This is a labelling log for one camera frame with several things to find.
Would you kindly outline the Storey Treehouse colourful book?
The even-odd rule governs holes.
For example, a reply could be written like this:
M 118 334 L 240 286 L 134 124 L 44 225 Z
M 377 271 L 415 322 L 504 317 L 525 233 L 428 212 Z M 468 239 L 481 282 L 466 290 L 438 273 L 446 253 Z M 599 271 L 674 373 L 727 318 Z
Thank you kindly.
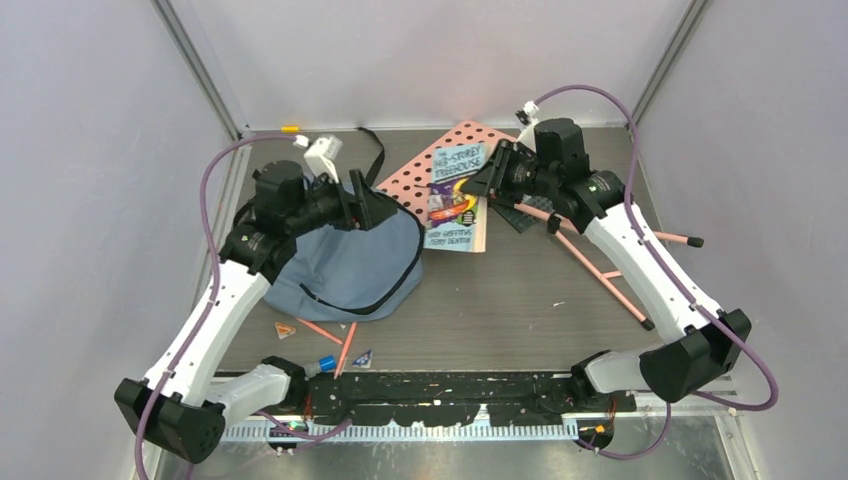
M 424 247 L 459 253 L 486 249 L 486 200 L 462 191 L 483 167 L 487 147 L 481 143 L 434 151 L 426 209 Z

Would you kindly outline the blue fabric backpack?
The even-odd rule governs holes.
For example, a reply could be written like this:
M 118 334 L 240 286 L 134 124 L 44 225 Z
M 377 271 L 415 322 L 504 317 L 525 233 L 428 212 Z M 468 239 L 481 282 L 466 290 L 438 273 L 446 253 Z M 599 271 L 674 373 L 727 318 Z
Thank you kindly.
M 370 190 L 383 192 L 375 182 L 385 146 L 373 131 L 365 133 L 378 153 L 362 173 Z M 270 283 L 265 302 L 292 317 L 312 322 L 384 318 L 423 277 L 424 227 L 397 200 L 404 209 L 375 228 L 347 231 L 326 225 L 307 231 L 306 190 L 321 174 L 353 191 L 350 178 L 306 174 L 291 160 L 254 171 L 255 193 L 237 211 L 221 257 L 261 273 Z

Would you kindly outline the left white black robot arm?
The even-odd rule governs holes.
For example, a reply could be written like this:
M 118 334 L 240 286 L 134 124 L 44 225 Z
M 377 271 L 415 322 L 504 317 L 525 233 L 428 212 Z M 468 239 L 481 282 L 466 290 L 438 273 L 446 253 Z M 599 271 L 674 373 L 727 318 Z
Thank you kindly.
M 329 174 L 307 177 L 301 166 L 280 160 L 252 175 L 252 213 L 212 247 L 208 295 L 199 302 L 166 352 L 140 380 L 123 379 L 114 400 L 135 435 L 136 467 L 149 442 L 198 464 L 219 444 L 225 429 L 269 407 L 298 412 L 309 393 L 304 367 L 276 356 L 215 387 L 213 377 L 247 314 L 297 252 L 299 237 L 323 227 L 364 232 L 404 212 L 391 196 L 374 190 L 358 169 L 344 185 Z

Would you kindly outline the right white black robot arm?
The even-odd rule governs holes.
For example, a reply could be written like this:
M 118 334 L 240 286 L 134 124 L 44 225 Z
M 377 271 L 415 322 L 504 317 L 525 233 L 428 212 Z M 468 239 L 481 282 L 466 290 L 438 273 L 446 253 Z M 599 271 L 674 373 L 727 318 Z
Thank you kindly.
M 662 339 L 656 348 L 606 351 L 575 365 L 571 397 L 596 410 L 611 392 L 647 389 L 669 403 L 726 374 L 752 324 L 740 309 L 723 309 L 680 268 L 648 228 L 613 172 L 590 166 L 582 129 L 569 118 L 527 128 L 534 144 L 500 140 L 461 190 L 500 204 L 524 196 L 551 201 L 551 232 L 562 220 L 615 265 L 647 310 Z

